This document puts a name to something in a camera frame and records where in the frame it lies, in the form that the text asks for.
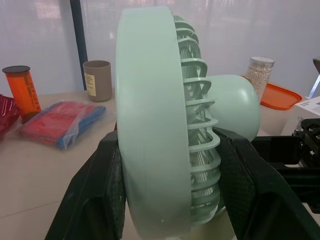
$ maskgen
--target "orange lid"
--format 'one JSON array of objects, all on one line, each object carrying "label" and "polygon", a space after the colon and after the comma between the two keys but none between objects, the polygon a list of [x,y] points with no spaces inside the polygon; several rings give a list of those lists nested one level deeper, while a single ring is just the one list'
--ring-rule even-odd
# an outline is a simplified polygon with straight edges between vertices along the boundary
[{"label": "orange lid", "polygon": [[276,110],[289,110],[302,100],[302,96],[285,88],[268,83],[261,104]]}]

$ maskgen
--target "black machine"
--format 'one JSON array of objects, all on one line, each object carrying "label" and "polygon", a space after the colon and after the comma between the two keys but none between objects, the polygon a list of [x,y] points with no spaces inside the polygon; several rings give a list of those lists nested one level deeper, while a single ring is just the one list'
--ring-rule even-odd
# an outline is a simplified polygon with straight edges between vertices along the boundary
[{"label": "black machine", "polygon": [[[251,143],[213,129],[221,141],[219,188],[238,240],[320,240],[320,227],[302,204],[320,214],[320,119],[305,119],[301,127],[292,136]],[[45,239],[119,240],[125,208],[114,131],[71,180]]]}]

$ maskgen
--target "white tabletop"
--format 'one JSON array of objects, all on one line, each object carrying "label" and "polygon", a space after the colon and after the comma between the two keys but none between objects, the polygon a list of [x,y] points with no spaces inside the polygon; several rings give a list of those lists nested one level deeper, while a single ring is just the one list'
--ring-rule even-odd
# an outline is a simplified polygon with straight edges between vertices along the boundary
[{"label": "white tabletop", "polygon": [[[42,109],[60,100],[88,101],[86,92],[43,95]],[[66,189],[76,172],[97,149],[100,140],[113,131],[116,122],[114,97],[103,103],[106,117],[65,151],[18,139],[10,133],[0,142],[0,239],[42,240],[51,225]],[[260,136],[280,135],[289,111],[261,106]],[[231,240],[234,232],[225,212],[204,226],[193,228],[187,239],[203,239],[215,229],[217,240]],[[139,240],[126,210],[124,240]]]}]

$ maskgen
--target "mint green fan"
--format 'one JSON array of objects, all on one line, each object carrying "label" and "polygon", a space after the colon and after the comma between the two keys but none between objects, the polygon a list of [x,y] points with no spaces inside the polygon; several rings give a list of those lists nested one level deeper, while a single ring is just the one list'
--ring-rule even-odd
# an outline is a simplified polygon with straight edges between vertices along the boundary
[{"label": "mint green fan", "polygon": [[[123,11],[116,43],[118,143],[130,214],[145,240],[183,236],[215,216],[221,158],[212,127],[237,129],[243,112],[239,119],[259,129],[253,87],[238,76],[207,77],[207,70],[194,28],[167,7]],[[236,89],[228,90],[231,82]],[[233,100],[238,111],[223,104]]]}]

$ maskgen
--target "plastic bag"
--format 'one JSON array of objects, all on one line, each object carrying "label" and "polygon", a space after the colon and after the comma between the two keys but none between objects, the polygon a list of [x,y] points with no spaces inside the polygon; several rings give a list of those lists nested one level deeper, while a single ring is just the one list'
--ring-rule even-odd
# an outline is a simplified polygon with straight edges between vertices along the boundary
[{"label": "plastic bag", "polygon": [[60,101],[41,111],[19,133],[32,141],[66,149],[105,114],[104,106]]},{"label": "plastic bag", "polygon": [[13,98],[0,95],[0,137],[3,137],[9,128],[19,118],[19,108]]}]

